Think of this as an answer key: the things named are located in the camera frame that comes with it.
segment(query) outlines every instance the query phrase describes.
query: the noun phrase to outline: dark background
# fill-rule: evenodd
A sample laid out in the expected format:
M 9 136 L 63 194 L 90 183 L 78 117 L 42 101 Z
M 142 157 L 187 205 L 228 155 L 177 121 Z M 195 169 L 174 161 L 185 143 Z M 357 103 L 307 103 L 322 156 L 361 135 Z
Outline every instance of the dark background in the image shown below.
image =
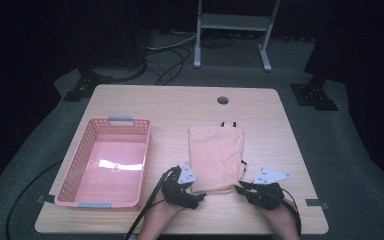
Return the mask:
M 55 79 L 83 65 L 139 64 L 142 30 L 196 27 L 197 1 L 95 2 L 0 1 L 0 173 L 61 100 Z M 272 4 L 204 2 L 207 12 L 257 15 Z M 272 37 L 316 40 L 303 71 L 347 85 L 350 115 L 384 170 L 384 1 L 283 0 Z

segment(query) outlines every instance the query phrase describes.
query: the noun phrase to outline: hole in table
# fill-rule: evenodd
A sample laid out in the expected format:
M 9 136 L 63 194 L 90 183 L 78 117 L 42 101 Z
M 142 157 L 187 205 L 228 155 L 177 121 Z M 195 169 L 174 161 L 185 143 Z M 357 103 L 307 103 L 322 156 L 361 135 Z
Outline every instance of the hole in table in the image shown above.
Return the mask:
M 217 98 L 217 102 L 220 103 L 221 105 L 226 105 L 229 103 L 229 99 L 224 96 L 220 96 Z

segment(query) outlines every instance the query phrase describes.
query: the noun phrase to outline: pink cloth bag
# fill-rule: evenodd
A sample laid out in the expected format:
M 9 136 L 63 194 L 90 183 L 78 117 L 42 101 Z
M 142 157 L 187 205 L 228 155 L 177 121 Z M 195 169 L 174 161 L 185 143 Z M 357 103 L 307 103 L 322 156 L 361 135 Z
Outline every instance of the pink cloth bag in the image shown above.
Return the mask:
M 192 193 L 227 193 L 239 186 L 246 164 L 242 161 L 243 140 L 243 130 L 237 127 L 189 128 L 190 165 L 198 178 Z

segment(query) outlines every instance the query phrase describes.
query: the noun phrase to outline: plastic basket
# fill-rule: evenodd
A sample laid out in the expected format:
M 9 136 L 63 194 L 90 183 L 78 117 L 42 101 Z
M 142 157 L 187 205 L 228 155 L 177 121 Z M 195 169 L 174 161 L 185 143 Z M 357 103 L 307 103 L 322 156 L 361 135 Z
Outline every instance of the plastic basket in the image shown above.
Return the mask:
M 148 119 L 90 119 L 55 204 L 138 211 L 150 127 Z

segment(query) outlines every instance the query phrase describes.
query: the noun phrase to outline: gray carpet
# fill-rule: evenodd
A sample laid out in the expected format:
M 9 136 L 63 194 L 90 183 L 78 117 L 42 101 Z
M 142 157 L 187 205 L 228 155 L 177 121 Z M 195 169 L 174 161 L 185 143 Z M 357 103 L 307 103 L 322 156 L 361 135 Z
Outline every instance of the gray carpet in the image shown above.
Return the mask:
M 183 38 L 154 33 L 151 44 L 167 46 Z M 313 107 L 301 107 L 297 104 L 290 83 L 307 83 L 310 80 L 311 76 L 304 73 L 303 69 L 314 44 L 272 39 L 267 52 L 274 70 L 266 73 L 262 68 L 257 43 L 259 40 L 234 39 L 232 45 L 224 48 L 205 48 L 202 50 L 200 69 L 193 68 L 192 54 L 185 61 L 180 74 L 168 85 L 277 90 L 319 199 L 330 206 L 325 211 L 328 233 L 304 235 L 302 239 L 384 239 L 384 173 L 370 160 L 359 139 L 348 113 L 345 85 L 333 81 L 324 84 L 325 92 L 339 111 L 316 111 Z M 181 49 L 177 51 L 184 57 L 187 54 Z M 159 75 L 180 60 L 173 52 L 162 52 L 146 58 L 149 60 L 147 71 L 123 84 L 153 85 Z M 168 81 L 178 69 L 173 69 L 171 75 L 164 75 L 163 81 Z M 137 70 L 101 69 L 99 72 L 124 77 Z M 55 86 L 65 96 L 78 79 L 79 73 L 74 69 L 56 79 Z M 30 135 L 0 177 L 0 239 L 6 237 L 7 216 L 17 196 L 42 171 L 64 157 L 87 104 L 88 99 L 80 102 L 61 101 Z M 48 193 L 58 167 L 46 171 L 21 196 L 9 222 L 11 239 L 122 239 L 121 235 L 44 235 L 35 231 L 34 224 L 41 209 L 36 199 L 40 194 Z M 261 236 L 218 238 L 261 239 Z

